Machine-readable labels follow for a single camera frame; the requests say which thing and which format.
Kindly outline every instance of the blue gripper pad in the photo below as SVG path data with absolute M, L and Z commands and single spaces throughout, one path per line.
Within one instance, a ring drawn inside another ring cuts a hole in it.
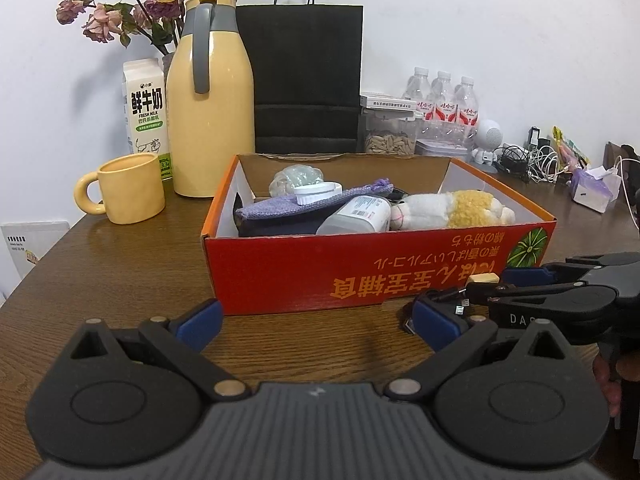
M 527 269 L 507 267 L 500 275 L 501 282 L 515 286 L 553 285 L 556 279 L 556 273 L 545 269 L 545 267 L 529 267 Z
M 434 352 L 439 352 L 462 335 L 460 325 L 421 301 L 414 302 L 414 330 Z
M 220 333 L 223 318 L 222 304 L 215 300 L 183 322 L 175 337 L 192 350 L 201 352 Z

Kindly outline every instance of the yellow mug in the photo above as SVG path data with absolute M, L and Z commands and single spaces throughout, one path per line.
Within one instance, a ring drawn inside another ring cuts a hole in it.
M 93 202 L 87 187 L 98 181 L 102 204 Z M 87 173 L 74 189 L 78 207 L 90 215 L 107 213 L 114 224 L 135 224 L 164 209 L 160 161 L 153 153 L 135 153 L 105 162 Z

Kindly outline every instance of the screw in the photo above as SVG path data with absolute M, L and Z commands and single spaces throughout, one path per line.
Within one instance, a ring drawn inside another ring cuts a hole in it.
M 238 395 L 244 394 L 246 386 L 237 379 L 225 379 L 224 381 L 216 383 L 213 390 L 222 397 L 237 397 Z
M 420 383 L 413 379 L 396 379 L 391 381 L 388 386 L 390 392 L 402 396 L 415 395 L 421 387 Z

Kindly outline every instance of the milk carton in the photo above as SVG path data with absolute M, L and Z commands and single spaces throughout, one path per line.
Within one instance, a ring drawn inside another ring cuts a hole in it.
M 170 178 L 171 155 L 166 132 L 166 93 L 162 69 L 156 58 L 127 61 L 122 69 L 129 151 L 157 154 L 162 178 Z

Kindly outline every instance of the watermelon illustration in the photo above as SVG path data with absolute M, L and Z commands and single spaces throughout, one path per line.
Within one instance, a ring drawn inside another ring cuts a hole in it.
M 507 258 L 507 267 L 532 267 L 542 256 L 548 236 L 542 227 L 529 231 Z

